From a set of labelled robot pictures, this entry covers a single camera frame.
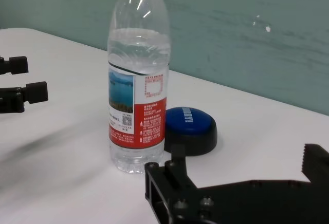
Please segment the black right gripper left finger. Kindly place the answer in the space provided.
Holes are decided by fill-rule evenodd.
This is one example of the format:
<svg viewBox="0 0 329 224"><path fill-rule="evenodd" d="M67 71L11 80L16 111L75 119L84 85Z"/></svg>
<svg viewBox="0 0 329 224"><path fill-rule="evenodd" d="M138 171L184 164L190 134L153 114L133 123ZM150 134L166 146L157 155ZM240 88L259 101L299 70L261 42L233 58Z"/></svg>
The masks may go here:
<svg viewBox="0 0 329 224"><path fill-rule="evenodd" d="M149 162L145 170L145 198L159 223L200 223L199 190L187 174L183 145L171 147L163 166Z"/></svg>

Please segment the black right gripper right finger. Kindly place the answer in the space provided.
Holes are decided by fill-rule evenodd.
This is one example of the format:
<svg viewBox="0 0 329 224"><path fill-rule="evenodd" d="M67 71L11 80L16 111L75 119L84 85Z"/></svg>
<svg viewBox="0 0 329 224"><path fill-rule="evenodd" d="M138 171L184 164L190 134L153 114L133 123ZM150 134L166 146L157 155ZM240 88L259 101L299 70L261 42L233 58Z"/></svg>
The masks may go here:
<svg viewBox="0 0 329 224"><path fill-rule="evenodd" d="M328 183L328 152L317 144L305 144L302 173L311 183Z"/></svg>

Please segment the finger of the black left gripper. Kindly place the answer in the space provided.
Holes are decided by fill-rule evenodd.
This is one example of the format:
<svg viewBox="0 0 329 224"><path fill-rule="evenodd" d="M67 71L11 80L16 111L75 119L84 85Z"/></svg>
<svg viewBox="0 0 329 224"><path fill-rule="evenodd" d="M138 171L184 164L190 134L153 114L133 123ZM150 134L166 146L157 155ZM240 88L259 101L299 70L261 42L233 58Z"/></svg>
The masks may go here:
<svg viewBox="0 0 329 224"><path fill-rule="evenodd" d="M28 73L28 60L25 56L10 57L5 60L1 57L0 74L22 74Z"/></svg>
<svg viewBox="0 0 329 224"><path fill-rule="evenodd" d="M47 83L26 84L26 87L1 88L1 114L23 113L24 103L48 101Z"/></svg>

